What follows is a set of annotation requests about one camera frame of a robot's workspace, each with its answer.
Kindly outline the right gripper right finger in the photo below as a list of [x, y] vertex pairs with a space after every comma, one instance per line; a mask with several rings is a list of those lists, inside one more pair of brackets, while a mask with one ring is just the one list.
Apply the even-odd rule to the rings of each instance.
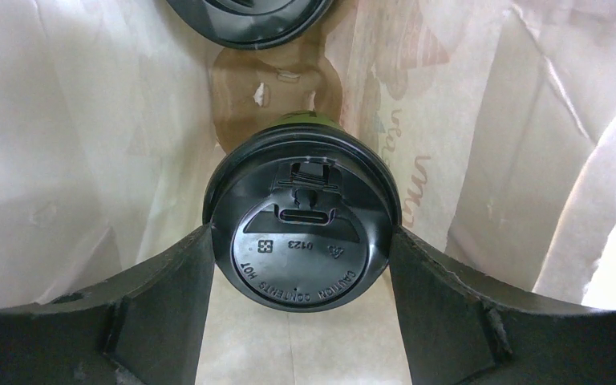
[[616, 310], [498, 281], [403, 228], [390, 267], [413, 383], [616, 384]]

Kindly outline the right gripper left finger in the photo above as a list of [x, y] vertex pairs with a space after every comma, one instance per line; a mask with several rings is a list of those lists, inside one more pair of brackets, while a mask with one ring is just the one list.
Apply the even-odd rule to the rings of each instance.
[[0, 309], [0, 384], [192, 384], [214, 258], [202, 226], [46, 304]]

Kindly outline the black plastic cup lid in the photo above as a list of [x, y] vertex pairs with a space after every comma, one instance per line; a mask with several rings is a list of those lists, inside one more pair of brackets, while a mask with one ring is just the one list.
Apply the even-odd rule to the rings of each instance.
[[364, 294], [388, 265], [401, 216], [383, 160], [325, 124], [280, 124], [251, 136], [219, 163], [202, 209], [228, 282], [293, 313]]

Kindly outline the brown paper takeout bag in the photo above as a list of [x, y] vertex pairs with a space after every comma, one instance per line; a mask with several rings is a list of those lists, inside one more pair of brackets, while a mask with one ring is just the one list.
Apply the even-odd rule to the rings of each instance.
[[[397, 228], [511, 286], [616, 310], [616, 1], [332, 1], [294, 42], [324, 47], [338, 123], [394, 177]], [[207, 226], [229, 154], [210, 79], [225, 48], [168, 1], [0, 1], [0, 309]], [[314, 313], [247, 298], [213, 255], [192, 384], [415, 384], [390, 253], [364, 294]]]

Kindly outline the green paper coffee cup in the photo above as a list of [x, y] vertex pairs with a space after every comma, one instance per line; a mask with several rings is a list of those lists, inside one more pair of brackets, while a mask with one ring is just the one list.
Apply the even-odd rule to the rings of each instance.
[[271, 122], [269, 127], [277, 127], [286, 124], [319, 124], [337, 130], [343, 130], [342, 126], [338, 122], [331, 119], [328, 115], [313, 110], [293, 111], [287, 113]]

